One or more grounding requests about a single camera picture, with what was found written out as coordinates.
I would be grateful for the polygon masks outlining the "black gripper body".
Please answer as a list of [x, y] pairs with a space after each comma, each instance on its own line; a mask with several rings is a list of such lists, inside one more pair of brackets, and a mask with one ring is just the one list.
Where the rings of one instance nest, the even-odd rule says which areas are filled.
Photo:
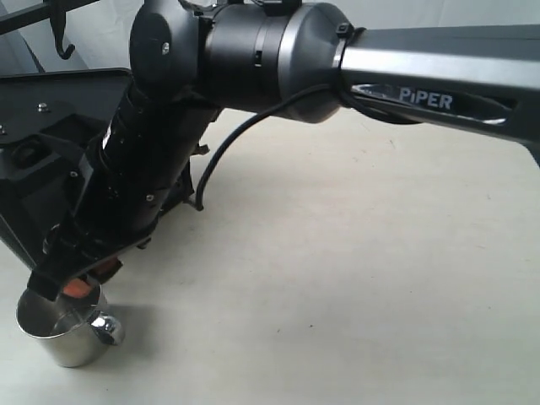
[[53, 301], [71, 280], [147, 241], [159, 211], [157, 189], [88, 186], [32, 271], [28, 289]]

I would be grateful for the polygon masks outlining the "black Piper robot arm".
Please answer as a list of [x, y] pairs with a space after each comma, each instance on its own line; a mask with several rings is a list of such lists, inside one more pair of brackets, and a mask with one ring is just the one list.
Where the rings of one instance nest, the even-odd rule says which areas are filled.
[[71, 280], [145, 243], [203, 133], [224, 109], [251, 122], [325, 121], [345, 107], [430, 123], [539, 154], [539, 28], [367, 30], [329, 3], [147, 1], [132, 79], [66, 188], [70, 208], [28, 282], [54, 300]]

